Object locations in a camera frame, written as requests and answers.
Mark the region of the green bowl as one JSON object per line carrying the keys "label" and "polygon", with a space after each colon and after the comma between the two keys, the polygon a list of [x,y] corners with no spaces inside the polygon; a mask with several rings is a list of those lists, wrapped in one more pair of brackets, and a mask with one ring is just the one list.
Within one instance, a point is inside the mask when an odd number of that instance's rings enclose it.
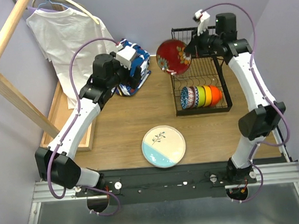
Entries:
{"label": "green bowl", "polygon": [[199,103],[198,107],[205,107],[205,89],[204,86],[196,86],[197,91],[199,93]]}

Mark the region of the red floral plate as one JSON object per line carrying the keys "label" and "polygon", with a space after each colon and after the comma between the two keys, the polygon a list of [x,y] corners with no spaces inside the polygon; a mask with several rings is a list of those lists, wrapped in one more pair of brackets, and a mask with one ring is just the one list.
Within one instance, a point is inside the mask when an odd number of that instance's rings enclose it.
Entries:
{"label": "red floral plate", "polygon": [[180,40],[164,41],[156,52],[158,67],[172,76],[185,73],[191,65],[191,55],[184,52],[185,48],[186,44]]}

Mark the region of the white and blue plate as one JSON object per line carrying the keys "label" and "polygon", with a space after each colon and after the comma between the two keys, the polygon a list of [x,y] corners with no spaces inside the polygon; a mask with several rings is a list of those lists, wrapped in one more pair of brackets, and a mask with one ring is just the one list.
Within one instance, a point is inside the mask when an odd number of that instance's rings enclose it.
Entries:
{"label": "white and blue plate", "polygon": [[143,137],[141,150],[144,158],[154,167],[170,168],[185,155],[185,138],[171,126],[161,125],[150,129]]}

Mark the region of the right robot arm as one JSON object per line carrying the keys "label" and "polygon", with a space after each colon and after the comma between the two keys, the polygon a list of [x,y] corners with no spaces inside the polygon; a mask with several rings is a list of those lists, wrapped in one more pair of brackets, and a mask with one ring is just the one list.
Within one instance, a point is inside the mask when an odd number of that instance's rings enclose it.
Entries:
{"label": "right robot arm", "polygon": [[236,151],[228,160],[226,179],[239,183],[252,170],[252,160],[265,138],[283,119],[284,102],[276,101],[267,89],[254,60],[254,50],[246,39],[237,38],[236,16],[233,13],[216,15],[215,34],[210,34],[210,15],[203,10],[194,14],[197,30],[192,32],[186,54],[217,53],[233,71],[248,105],[248,113],[239,119],[241,133]]}

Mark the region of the orange-red bowl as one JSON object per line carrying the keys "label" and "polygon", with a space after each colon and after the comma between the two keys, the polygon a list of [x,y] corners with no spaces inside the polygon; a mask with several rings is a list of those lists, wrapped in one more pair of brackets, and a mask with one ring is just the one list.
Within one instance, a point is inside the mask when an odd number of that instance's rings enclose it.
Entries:
{"label": "orange-red bowl", "polygon": [[211,106],[215,106],[219,103],[219,101],[222,99],[222,92],[214,85],[209,86],[211,89]]}

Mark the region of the yellow bowl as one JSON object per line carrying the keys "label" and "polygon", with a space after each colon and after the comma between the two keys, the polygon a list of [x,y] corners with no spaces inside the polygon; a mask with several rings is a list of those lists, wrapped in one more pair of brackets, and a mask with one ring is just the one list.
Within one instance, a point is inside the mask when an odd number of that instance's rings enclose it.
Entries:
{"label": "yellow bowl", "polygon": [[205,85],[204,89],[205,89],[205,99],[206,99],[205,106],[210,106],[211,103],[212,103],[212,91],[211,91],[211,88],[210,88],[210,86]]}

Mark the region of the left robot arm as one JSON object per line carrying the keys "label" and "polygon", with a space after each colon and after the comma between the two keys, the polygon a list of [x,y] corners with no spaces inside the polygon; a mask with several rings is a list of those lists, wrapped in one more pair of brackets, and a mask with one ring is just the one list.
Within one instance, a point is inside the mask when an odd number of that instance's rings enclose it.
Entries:
{"label": "left robot arm", "polygon": [[141,78],[141,66],[133,65],[135,49],[127,47],[117,53],[95,56],[93,72],[80,90],[80,101],[59,134],[46,148],[35,153],[40,177],[50,183],[72,189],[86,186],[93,195],[104,190],[103,175],[81,168],[75,162],[78,145],[86,130],[113,96],[119,84],[136,88]]}

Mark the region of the red patterned bowl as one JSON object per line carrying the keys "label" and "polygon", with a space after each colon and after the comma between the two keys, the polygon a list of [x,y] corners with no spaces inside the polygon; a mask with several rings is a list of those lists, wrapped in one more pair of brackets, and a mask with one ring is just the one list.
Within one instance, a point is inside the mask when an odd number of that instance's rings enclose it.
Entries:
{"label": "red patterned bowl", "polygon": [[198,96],[193,86],[185,86],[181,90],[180,95],[182,109],[196,108],[198,106]]}

